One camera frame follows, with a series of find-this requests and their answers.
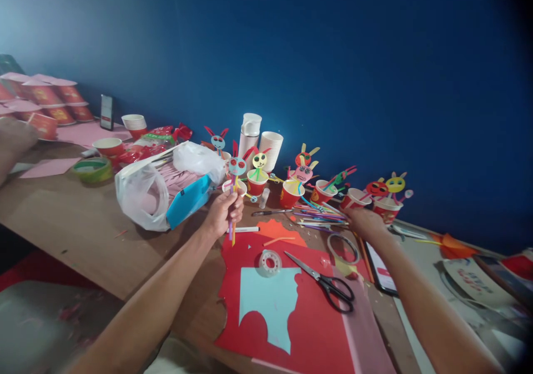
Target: scissors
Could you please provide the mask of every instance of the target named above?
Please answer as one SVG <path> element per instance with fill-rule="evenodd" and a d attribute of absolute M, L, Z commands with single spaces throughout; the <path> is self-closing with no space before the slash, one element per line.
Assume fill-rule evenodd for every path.
<path fill-rule="evenodd" d="M 351 288 L 348 286 L 347 283 L 345 283 L 343 280 L 337 277 L 327 277 L 322 274 L 317 273 L 312 268 L 310 268 L 307 264 L 303 263 L 300 259 L 295 258 L 293 255 L 291 255 L 288 252 L 285 252 L 288 257 L 290 257 L 298 266 L 300 266 L 307 274 L 309 274 L 311 277 L 315 279 L 316 282 L 324 289 L 326 292 L 326 296 L 329 299 L 329 302 L 331 305 L 337 310 L 338 312 L 341 312 L 342 314 L 347 314 L 354 311 L 354 305 L 352 302 L 355 300 L 355 296 Z M 346 289 L 350 292 L 350 295 L 347 295 L 343 290 L 339 289 L 333 281 L 338 281 L 341 284 L 343 284 Z M 331 294 L 338 297 L 340 300 L 343 300 L 347 306 L 347 310 L 343 310 L 338 306 L 333 299 L 331 299 Z"/>

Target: blue wall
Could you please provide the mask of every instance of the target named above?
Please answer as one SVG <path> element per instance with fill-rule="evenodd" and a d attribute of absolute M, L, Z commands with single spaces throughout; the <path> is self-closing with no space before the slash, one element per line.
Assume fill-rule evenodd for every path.
<path fill-rule="evenodd" d="M 0 0 L 0 53 L 149 125 L 242 114 L 322 147 L 358 187 L 407 171 L 399 218 L 512 253 L 531 244 L 531 67 L 509 0 Z"/>

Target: black scissors handle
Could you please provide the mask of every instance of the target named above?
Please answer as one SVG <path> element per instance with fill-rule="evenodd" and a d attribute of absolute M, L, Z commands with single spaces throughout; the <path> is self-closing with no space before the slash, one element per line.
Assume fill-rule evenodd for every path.
<path fill-rule="evenodd" d="M 338 281 L 341 284 L 343 284 L 346 287 L 346 289 L 350 292 L 350 295 L 347 295 L 346 292 L 344 292 L 342 289 L 339 289 L 333 283 L 333 281 Z M 338 277 L 327 277 L 324 275 L 320 275 L 320 278 L 318 279 L 318 283 L 326 292 L 329 302 L 335 308 L 335 310 L 337 310 L 338 312 L 341 312 L 342 314 L 347 314 L 347 313 L 351 313 L 354 311 L 354 305 L 352 302 L 355 300 L 355 295 L 347 283 L 345 283 L 343 280 L 341 280 Z M 332 294 L 338 297 L 340 300 L 344 301 L 347 304 L 348 309 L 347 310 L 341 309 L 340 306 L 337 305 L 331 298 Z"/>

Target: green tape roll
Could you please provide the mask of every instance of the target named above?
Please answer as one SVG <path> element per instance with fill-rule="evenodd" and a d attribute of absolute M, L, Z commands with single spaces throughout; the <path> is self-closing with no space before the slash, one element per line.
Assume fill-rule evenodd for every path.
<path fill-rule="evenodd" d="M 84 183 L 101 183 L 113 177 L 111 162 L 105 158 L 84 159 L 71 169 Z"/>

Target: phone screen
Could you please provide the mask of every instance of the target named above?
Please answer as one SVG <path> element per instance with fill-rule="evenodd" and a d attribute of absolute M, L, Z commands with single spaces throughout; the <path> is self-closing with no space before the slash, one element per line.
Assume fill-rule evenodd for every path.
<path fill-rule="evenodd" d="M 385 264 L 379 257 L 375 249 L 369 245 L 368 242 L 365 242 L 366 250 L 369 253 L 369 258 L 374 269 L 374 276 L 376 277 L 377 282 L 385 290 L 398 294 L 396 290 L 396 284 L 394 284 L 393 278 L 390 276 L 389 271 L 385 267 Z"/>

